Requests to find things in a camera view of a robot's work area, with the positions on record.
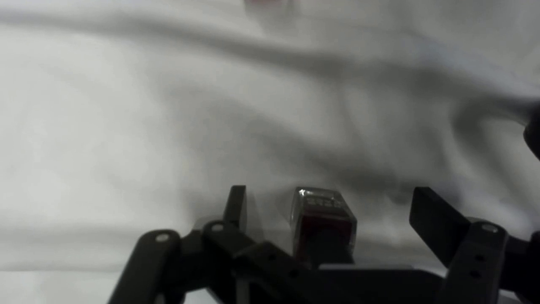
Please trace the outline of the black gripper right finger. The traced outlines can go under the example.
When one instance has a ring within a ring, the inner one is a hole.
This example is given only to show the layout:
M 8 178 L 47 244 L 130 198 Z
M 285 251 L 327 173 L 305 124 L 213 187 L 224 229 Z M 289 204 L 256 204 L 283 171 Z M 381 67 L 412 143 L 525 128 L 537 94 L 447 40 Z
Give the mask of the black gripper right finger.
M 447 268 L 437 304 L 498 304 L 508 232 L 467 219 L 430 187 L 415 187 L 410 226 Z

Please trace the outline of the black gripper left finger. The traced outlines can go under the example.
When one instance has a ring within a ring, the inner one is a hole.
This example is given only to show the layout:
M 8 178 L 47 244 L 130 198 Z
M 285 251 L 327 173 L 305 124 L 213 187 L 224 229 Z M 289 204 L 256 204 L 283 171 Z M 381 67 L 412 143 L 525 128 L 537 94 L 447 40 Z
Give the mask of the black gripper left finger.
M 202 288 L 221 304 L 316 304 L 310 271 L 241 229 L 245 207 L 246 187 L 233 185 L 219 219 L 142 234 L 106 304 L 186 304 Z

